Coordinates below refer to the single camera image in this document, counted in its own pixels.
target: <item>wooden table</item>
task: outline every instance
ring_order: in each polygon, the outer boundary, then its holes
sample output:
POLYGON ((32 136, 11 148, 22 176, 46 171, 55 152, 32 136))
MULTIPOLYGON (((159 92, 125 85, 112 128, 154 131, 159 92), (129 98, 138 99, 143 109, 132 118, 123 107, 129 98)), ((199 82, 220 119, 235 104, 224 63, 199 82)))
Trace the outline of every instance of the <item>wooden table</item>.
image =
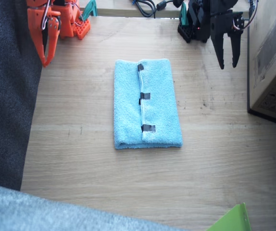
MULTIPOLYGON (((136 5, 132 5, 133 0, 97 0, 98 14, 100 16, 119 16, 119 17, 142 17, 136 5)), ((153 0, 155 4, 162 0, 153 0)), ((89 0, 80 0, 80 7, 84 9, 89 0)), ((244 12, 244 17, 248 18, 249 10, 248 0, 238 0, 233 8, 234 11, 244 12)), ((150 9, 149 6, 141 4, 145 10, 150 9)), ((181 8, 176 8, 172 3, 168 3, 166 8, 156 13, 156 17, 161 18, 178 18, 181 8)))
POLYGON ((178 20, 92 17, 91 30, 59 40, 43 68, 22 191, 163 224, 205 230, 245 202, 252 230, 276 230, 276 124, 247 114, 247 33, 232 68, 211 41, 187 44, 178 20), (181 149, 117 151, 117 59, 171 62, 181 149))

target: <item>black tape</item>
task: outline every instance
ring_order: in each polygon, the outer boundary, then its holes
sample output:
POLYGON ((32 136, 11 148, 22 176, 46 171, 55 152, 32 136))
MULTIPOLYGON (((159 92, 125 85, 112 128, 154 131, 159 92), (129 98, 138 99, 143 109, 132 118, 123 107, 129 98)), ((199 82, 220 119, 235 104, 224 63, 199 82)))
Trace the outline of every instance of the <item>black tape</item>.
POLYGON ((150 131, 150 132, 156 132, 155 125, 148 125, 148 124, 143 124, 141 126, 142 132, 144 131, 150 131))
POLYGON ((140 93, 140 99, 149 100, 151 98, 151 93, 140 93))
POLYGON ((143 65, 142 64, 139 64, 138 65, 138 71, 142 71, 144 69, 143 65))

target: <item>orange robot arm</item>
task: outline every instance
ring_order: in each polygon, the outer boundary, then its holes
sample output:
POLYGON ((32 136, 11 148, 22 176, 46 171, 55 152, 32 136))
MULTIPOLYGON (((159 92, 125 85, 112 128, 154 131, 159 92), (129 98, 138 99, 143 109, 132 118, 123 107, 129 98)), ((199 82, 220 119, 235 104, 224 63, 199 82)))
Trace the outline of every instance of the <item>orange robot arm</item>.
POLYGON ((33 43, 44 67, 54 58, 58 36, 61 38, 78 36, 82 39, 90 30, 89 20, 81 21, 79 0, 26 0, 28 27, 33 43), (45 58, 43 31, 48 31, 49 49, 45 58))

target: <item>folded towel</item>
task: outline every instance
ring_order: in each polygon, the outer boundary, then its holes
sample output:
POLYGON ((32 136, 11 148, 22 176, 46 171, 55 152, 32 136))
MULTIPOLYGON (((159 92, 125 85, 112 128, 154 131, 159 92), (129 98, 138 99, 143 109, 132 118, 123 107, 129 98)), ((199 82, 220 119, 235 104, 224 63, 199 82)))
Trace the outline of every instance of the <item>folded towel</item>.
POLYGON ((138 63, 117 60, 114 72, 115 148, 182 145, 169 60, 141 60, 138 63))

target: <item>dark gray cloth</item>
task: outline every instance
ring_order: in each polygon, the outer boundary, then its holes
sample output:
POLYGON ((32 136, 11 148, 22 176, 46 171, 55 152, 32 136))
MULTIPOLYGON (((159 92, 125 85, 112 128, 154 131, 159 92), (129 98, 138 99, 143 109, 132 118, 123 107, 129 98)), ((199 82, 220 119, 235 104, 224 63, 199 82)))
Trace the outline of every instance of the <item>dark gray cloth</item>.
POLYGON ((41 62, 26 0, 0 0, 0 185, 20 190, 41 62))
POLYGON ((0 230, 177 231, 150 221, 53 202, 0 187, 0 230))

